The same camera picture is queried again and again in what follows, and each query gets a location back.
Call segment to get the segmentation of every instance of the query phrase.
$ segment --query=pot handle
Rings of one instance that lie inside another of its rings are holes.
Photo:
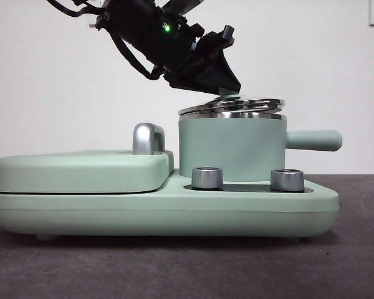
[[[286,148],[295,150],[337,151],[342,146],[338,131],[290,131]]]

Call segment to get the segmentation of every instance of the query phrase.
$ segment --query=mint green appliance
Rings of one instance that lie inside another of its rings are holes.
[[[310,237],[338,194],[284,168],[286,148],[333,151],[336,131],[286,132],[284,102],[223,97],[182,110],[180,166],[161,127],[136,126],[131,151],[0,159],[0,226],[59,235]]]

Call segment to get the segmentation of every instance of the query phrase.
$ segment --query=lid handle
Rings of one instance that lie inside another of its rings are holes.
[[[163,128],[153,123],[139,123],[133,132],[133,154],[152,155],[154,151],[165,151]]]

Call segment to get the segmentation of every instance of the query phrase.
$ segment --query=pot lid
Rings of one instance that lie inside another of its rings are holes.
[[[179,111],[179,115],[219,112],[275,113],[281,111],[284,104],[285,101],[275,98],[251,98],[244,95],[227,95],[215,98],[204,105],[182,109]]]

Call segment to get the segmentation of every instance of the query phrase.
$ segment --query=silver knob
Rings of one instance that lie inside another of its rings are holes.
[[[285,192],[305,190],[304,173],[295,169],[272,170],[270,188]]]
[[[223,171],[215,167],[194,168],[191,185],[198,189],[222,189]]]

